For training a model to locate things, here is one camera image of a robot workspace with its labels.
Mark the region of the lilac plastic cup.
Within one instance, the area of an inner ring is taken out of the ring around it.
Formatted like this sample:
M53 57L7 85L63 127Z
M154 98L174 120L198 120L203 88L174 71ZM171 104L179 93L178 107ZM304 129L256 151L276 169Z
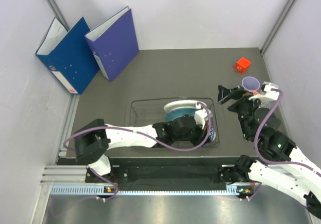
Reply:
M257 91L261 87L259 80L252 76L244 77L241 84L247 91Z

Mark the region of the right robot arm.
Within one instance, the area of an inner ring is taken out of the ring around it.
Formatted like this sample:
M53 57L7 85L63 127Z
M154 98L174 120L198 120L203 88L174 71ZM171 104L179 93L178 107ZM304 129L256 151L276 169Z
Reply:
M259 94L242 86L218 86L217 103L235 101L228 111L237 114L243 138L253 143L259 158L240 156L233 174L241 182L259 182L287 194L320 218L320 168L279 131L274 111L282 97L283 91L271 82L264 82Z

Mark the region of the clear drinking glass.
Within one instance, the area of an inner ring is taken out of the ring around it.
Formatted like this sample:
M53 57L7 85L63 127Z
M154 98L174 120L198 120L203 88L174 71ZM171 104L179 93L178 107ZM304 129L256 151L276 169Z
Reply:
M271 109L274 106L274 101L261 101L259 108L268 108Z

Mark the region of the pink plastic cup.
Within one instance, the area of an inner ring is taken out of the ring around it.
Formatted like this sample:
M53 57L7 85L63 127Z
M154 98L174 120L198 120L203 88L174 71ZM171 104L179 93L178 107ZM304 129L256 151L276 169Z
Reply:
M260 93L257 92L257 91L254 91L254 90L250 90L250 91L248 91L247 94L248 94L249 96L255 96L255 95L259 95Z

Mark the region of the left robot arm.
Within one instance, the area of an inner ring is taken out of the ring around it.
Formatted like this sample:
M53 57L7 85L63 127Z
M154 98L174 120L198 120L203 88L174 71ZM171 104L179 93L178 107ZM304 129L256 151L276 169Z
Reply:
M118 127L106 124L104 119L95 119L75 135L76 162L87 165L101 181L108 182L114 175L105 154L110 149L143 147L187 151L188 147L175 144L188 142L192 147L202 147L214 141L216 132L212 125L198 123L192 115L183 115L142 127Z

